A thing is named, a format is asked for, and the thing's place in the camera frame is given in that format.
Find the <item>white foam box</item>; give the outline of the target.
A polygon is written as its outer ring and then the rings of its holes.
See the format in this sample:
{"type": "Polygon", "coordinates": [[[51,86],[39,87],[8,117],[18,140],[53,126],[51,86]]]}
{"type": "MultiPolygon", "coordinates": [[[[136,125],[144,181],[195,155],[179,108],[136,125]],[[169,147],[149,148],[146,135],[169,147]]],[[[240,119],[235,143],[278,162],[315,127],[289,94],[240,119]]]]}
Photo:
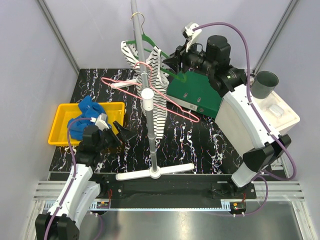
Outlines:
{"type": "MultiPolygon", "coordinates": [[[[300,121],[299,115],[275,91],[265,99],[254,100],[268,122],[281,135],[287,134],[300,121]]],[[[249,132],[226,101],[222,101],[215,123],[240,156],[254,148],[249,132]]]]}

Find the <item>grey mug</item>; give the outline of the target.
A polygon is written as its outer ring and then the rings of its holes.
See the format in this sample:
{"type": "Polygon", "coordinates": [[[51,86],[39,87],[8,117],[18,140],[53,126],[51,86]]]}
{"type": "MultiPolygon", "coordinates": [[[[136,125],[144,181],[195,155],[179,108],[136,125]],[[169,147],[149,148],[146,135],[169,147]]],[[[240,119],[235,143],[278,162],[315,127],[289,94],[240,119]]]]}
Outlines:
{"type": "Polygon", "coordinates": [[[270,71],[260,71],[250,87],[251,94],[257,99],[267,98],[279,84],[279,78],[270,71]]]}

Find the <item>grey clothes stand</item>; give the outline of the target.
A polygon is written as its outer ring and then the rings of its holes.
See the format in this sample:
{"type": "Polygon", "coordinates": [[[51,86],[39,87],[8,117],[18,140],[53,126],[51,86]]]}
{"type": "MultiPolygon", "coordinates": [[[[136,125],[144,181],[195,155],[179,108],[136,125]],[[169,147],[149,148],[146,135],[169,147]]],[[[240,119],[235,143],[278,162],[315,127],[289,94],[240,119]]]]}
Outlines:
{"type": "Polygon", "coordinates": [[[139,70],[142,80],[142,106],[145,111],[145,117],[147,122],[147,136],[149,141],[149,151],[151,167],[148,170],[139,170],[133,172],[125,172],[116,174],[115,178],[118,181],[126,181],[140,178],[151,177],[152,179],[158,179],[161,175],[173,174],[191,171],[194,169],[193,163],[180,164],[167,167],[159,167],[157,164],[157,149],[156,149],[156,134],[154,131],[154,120],[153,120],[153,108],[154,108],[154,92],[150,89],[148,81],[147,64],[145,63],[145,52],[142,40],[142,27],[138,17],[137,2],[132,0],[130,2],[133,20],[134,37],[136,40],[136,48],[138,52],[139,70]]]}

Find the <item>striped tank top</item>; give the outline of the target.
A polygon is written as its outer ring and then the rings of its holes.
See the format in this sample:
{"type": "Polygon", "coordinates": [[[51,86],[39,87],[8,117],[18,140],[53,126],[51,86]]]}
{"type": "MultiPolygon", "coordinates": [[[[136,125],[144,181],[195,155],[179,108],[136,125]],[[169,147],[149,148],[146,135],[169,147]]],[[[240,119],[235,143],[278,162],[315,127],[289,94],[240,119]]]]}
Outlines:
{"type": "MultiPolygon", "coordinates": [[[[138,62],[139,54],[134,44],[122,41],[120,44],[121,52],[124,59],[130,67],[134,67],[138,62]]],[[[164,136],[165,124],[167,119],[167,89],[169,86],[168,74],[161,71],[164,66],[161,56],[162,50],[155,46],[146,63],[152,68],[147,69],[147,73],[151,75],[151,88],[154,92],[153,103],[153,127],[157,139],[162,139],[164,136]]]]}

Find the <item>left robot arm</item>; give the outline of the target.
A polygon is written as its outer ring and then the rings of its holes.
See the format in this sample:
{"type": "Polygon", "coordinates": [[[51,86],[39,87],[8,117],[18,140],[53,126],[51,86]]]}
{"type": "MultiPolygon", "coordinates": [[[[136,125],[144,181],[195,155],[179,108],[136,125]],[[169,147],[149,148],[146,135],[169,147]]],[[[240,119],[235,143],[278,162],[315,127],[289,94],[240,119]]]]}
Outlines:
{"type": "Polygon", "coordinates": [[[84,128],[82,141],[73,152],[73,165],[69,177],[57,200],[46,214],[35,220],[36,237],[39,240],[77,240],[82,221],[95,198],[103,198],[108,186],[102,181],[92,181],[92,175],[100,161],[100,153],[117,148],[137,134],[113,122],[114,133],[103,120],[84,128]]]}

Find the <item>blue tank top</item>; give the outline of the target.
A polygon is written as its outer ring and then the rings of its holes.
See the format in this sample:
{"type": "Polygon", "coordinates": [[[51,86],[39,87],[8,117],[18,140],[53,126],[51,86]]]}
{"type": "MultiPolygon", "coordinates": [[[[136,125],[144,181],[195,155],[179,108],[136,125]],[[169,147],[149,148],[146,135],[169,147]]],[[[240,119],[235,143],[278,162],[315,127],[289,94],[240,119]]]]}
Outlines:
{"type": "Polygon", "coordinates": [[[97,118],[102,113],[106,114],[103,107],[99,103],[92,101],[88,95],[78,104],[78,108],[81,114],[69,120],[67,124],[67,142],[69,146],[72,145],[70,139],[81,141],[85,128],[95,125],[90,121],[91,118],[97,118]]]}

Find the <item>yellow plastic tray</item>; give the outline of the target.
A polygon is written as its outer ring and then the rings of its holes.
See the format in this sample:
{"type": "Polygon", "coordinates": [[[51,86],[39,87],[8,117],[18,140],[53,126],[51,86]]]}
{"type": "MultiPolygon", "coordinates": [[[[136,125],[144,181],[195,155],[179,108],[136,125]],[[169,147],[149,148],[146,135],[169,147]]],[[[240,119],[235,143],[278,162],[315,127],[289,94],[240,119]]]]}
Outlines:
{"type": "MultiPolygon", "coordinates": [[[[113,122],[117,121],[121,126],[124,124],[125,103],[124,102],[99,102],[107,115],[107,123],[112,126],[112,131],[118,134],[113,122]]],[[[52,123],[48,137],[48,144],[58,147],[68,146],[67,125],[71,119],[78,117],[81,110],[77,103],[62,103],[57,107],[57,111],[52,123]]]]}

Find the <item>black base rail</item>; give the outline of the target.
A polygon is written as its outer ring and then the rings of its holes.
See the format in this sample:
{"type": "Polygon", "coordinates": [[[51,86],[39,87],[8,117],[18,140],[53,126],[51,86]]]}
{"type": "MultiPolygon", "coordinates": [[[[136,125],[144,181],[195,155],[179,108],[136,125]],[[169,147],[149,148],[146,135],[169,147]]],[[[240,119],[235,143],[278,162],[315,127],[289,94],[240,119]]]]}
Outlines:
{"type": "Polygon", "coordinates": [[[227,202],[255,200],[252,183],[238,188],[229,174],[165,174],[116,180],[113,173],[94,176],[102,184],[101,198],[111,191],[111,209],[128,211],[227,210],[227,202]]]}

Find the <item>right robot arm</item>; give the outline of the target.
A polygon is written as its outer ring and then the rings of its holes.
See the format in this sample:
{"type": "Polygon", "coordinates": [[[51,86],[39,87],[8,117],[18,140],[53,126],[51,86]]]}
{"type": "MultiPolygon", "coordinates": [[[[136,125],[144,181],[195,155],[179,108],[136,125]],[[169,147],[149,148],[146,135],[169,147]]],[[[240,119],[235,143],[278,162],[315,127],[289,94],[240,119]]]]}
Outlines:
{"type": "Polygon", "coordinates": [[[247,130],[253,148],[242,156],[243,163],[231,176],[227,185],[228,195],[239,198],[245,186],[266,166],[278,159],[291,144],[291,138],[271,129],[271,125],[260,115],[248,84],[249,77],[243,69],[230,65],[231,45],[221,35],[207,39],[206,49],[197,51],[196,43],[185,42],[163,62],[175,73],[194,69],[207,76],[210,86],[236,113],[247,130]]]}

